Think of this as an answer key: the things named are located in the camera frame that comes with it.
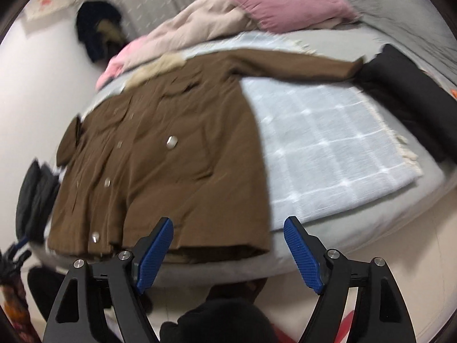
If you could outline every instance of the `bedding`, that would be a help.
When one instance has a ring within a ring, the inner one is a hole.
[[[365,55],[371,60],[381,47],[391,42],[411,57],[421,68],[430,72],[444,87],[452,87],[444,76],[433,67],[404,48],[392,38],[367,26],[351,26],[339,30],[298,31],[282,35],[300,44],[303,50],[315,49],[319,53],[342,60],[355,60]],[[130,76],[125,73],[108,84],[88,105],[86,112],[99,104],[110,93],[116,94]],[[407,147],[417,155],[423,175],[412,185],[394,194],[373,201],[355,210],[331,215],[305,225],[313,235],[319,236],[327,247],[336,247],[350,252],[376,239],[392,233],[430,208],[450,189],[457,185],[456,166],[451,161],[435,163],[428,152],[407,129],[382,106],[379,112],[390,128],[405,137]],[[34,253],[49,266],[68,267],[72,258],[57,256],[44,247],[33,246]],[[282,231],[272,232],[272,247],[269,254],[238,262],[219,262],[198,265],[165,264],[161,268],[156,286],[197,285],[237,282],[247,279],[273,276],[291,272],[296,265],[284,242]]]
[[[338,22],[341,23],[359,18],[359,14],[346,0],[232,1],[246,11],[260,29],[273,33],[297,31],[310,26],[316,28],[317,24],[329,19],[339,18]]]
[[[125,70],[166,52],[253,29],[255,23],[230,0],[196,0],[148,35],[127,45],[110,60],[96,87],[100,89],[109,79]]]
[[[183,53],[193,57],[240,47],[300,50],[278,35],[249,32]],[[255,78],[241,84],[260,128],[272,230],[282,228],[289,215],[305,223],[355,208],[420,175],[414,158],[353,86]]]
[[[457,83],[457,40],[430,0],[348,1],[363,14],[364,22],[391,36]],[[439,1],[442,6],[446,5],[444,1]]]

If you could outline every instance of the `pink pillow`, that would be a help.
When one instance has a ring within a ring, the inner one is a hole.
[[[260,29],[284,33],[330,18],[354,21],[359,14],[346,0],[232,0],[256,20]]]

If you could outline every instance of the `brown coat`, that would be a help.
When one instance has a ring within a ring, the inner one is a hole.
[[[362,63],[279,51],[219,52],[105,100],[81,125],[73,120],[60,143],[57,162],[67,172],[49,247],[109,254],[134,246],[166,216],[175,226],[171,252],[186,261],[269,251],[259,132],[238,80],[341,81]]]

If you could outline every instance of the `coat sleeve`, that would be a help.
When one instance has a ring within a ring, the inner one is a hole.
[[[362,57],[350,62],[319,55],[254,49],[222,52],[221,59],[228,66],[228,75],[288,81],[344,81],[353,77],[363,65]]]

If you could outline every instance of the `pink blanket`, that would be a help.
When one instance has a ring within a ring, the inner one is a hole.
[[[132,41],[113,57],[97,81],[97,90],[125,70],[166,52],[255,28],[255,22],[230,0],[196,0],[177,16],[165,21],[148,35]]]

